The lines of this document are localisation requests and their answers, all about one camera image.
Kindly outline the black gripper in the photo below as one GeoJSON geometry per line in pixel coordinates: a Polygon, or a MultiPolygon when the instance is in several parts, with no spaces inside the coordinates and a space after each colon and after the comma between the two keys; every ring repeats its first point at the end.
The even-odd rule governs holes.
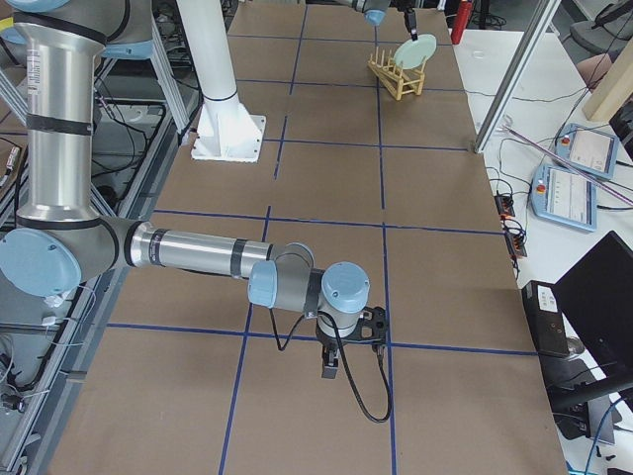
{"type": "Polygon", "coordinates": [[[410,35],[410,38],[412,40],[417,40],[418,39],[417,21],[416,21],[416,14],[415,14],[414,8],[411,6],[405,7],[403,9],[403,15],[404,15],[405,26],[406,26],[407,32],[410,35]]]}
{"type": "Polygon", "coordinates": [[[338,351],[336,348],[324,346],[321,352],[321,377],[333,380],[338,371],[338,351]]]}

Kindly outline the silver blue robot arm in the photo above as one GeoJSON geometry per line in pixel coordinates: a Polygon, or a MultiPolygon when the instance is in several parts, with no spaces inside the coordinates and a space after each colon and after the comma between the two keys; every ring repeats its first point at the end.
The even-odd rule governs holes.
{"type": "Polygon", "coordinates": [[[413,41],[418,40],[418,30],[414,2],[409,0],[335,0],[335,3],[362,13],[365,21],[373,27],[379,27],[386,18],[388,9],[395,5],[404,16],[406,30],[413,41]]]}
{"type": "Polygon", "coordinates": [[[1,270],[25,293],[48,297],[121,267],[161,266],[229,276],[249,301],[316,321],[322,374],[345,366],[344,347],[369,324],[366,272],[351,262],[322,270],[293,242],[213,237],[99,214],[90,203],[95,63],[107,46],[151,40],[146,1],[16,1],[26,42],[30,152],[27,202],[1,240],[1,270]]]}

